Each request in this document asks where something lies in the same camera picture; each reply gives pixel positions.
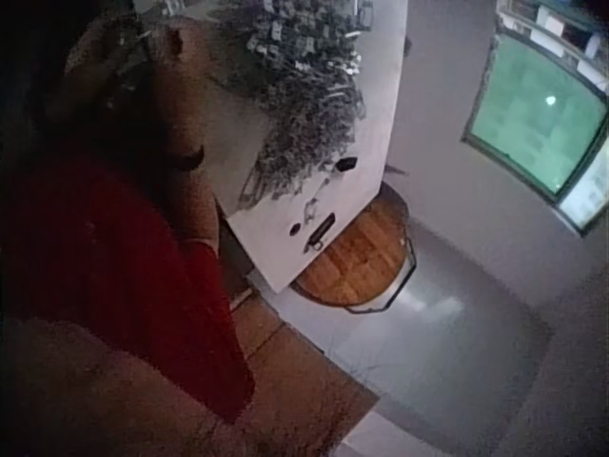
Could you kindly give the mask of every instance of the green window glass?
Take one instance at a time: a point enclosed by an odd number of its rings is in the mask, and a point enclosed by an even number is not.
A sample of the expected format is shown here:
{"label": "green window glass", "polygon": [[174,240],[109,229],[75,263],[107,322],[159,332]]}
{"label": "green window glass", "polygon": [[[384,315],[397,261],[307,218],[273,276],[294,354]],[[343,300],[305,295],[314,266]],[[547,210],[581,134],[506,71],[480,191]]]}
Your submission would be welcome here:
{"label": "green window glass", "polygon": [[575,75],[505,34],[479,103],[468,134],[552,196],[589,150],[607,111]]}

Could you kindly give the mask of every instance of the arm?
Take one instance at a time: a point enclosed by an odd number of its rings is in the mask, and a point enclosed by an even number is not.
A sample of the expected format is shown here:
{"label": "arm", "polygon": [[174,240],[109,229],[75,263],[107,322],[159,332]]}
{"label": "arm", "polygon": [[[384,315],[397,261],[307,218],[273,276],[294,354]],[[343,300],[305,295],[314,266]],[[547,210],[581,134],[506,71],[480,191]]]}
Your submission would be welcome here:
{"label": "arm", "polygon": [[[206,39],[186,18],[158,30],[151,39],[156,60],[154,89],[168,129],[167,154],[177,160],[201,150],[205,132]],[[183,240],[208,244],[218,253],[219,223],[213,192],[200,165],[171,170],[168,200],[173,225]]]}
{"label": "arm", "polygon": [[190,172],[172,171],[168,197],[174,224],[182,239],[206,243],[218,255],[218,212],[203,167]]}

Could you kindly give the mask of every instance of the woman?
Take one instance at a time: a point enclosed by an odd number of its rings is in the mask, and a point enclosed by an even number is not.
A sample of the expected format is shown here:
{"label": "woman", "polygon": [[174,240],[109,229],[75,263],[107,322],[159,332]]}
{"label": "woman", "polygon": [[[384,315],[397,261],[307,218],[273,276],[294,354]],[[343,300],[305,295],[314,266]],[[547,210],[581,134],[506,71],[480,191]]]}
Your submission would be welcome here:
{"label": "woman", "polygon": [[[0,233],[4,306],[18,319],[16,328],[23,322],[37,322],[49,334],[62,332],[53,322],[84,328],[94,335],[89,340],[101,340],[94,346],[151,364],[230,423],[249,402],[253,381],[222,289],[218,217],[202,166],[205,43],[187,20],[157,31],[154,41],[152,91],[167,138],[162,155],[151,151],[149,158],[165,166],[154,175],[156,188],[163,175],[162,191],[149,192],[109,159],[116,151],[98,150],[91,138],[101,138],[94,136],[99,119],[62,135],[7,185]],[[51,104],[49,114],[63,120],[90,103],[124,54],[76,68],[62,104]],[[79,379],[99,375],[104,353],[99,363],[83,364],[88,368]],[[59,377],[64,389],[74,376]],[[25,379],[31,381],[27,373]]]}

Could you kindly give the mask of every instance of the small black item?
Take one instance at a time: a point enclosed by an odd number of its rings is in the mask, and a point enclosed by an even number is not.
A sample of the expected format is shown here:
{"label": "small black item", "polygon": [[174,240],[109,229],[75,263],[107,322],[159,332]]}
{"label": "small black item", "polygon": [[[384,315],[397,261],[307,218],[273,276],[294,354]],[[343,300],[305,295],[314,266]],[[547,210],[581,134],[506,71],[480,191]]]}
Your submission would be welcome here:
{"label": "small black item", "polygon": [[344,173],[345,171],[354,169],[356,165],[358,165],[357,157],[344,157],[336,163],[335,167],[338,171]]}
{"label": "small black item", "polygon": [[301,224],[300,222],[297,222],[296,224],[294,224],[292,226],[292,228],[289,230],[289,236],[294,236],[296,235],[299,231],[301,231]]}
{"label": "small black item", "polygon": [[170,169],[189,172],[196,170],[203,163],[205,156],[205,150],[203,146],[201,146],[199,150],[192,155],[187,155],[185,157],[168,155],[166,160]]}
{"label": "small black item", "polygon": [[309,236],[306,241],[306,245],[304,246],[304,252],[307,252],[309,247],[314,248],[319,251],[324,248],[324,242],[322,238],[327,233],[328,230],[334,225],[336,222],[336,215],[332,212],[329,216],[325,218],[325,220],[320,224],[319,227],[315,229],[315,231]]}

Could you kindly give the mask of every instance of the white wall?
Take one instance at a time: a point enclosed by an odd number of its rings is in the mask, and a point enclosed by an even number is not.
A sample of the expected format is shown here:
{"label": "white wall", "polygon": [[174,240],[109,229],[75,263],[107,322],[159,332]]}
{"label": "white wall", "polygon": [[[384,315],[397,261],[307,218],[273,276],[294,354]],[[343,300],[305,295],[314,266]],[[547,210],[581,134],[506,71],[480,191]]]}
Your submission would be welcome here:
{"label": "white wall", "polygon": [[554,337],[495,457],[606,455],[609,270],[544,305]]}
{"label": "white wall", "polygon": [[387,181],[413,217],[539,306],[607,262],[607,220],[584,239],[527,186],[461,143],[494,28],[491,0],[410,0]]}

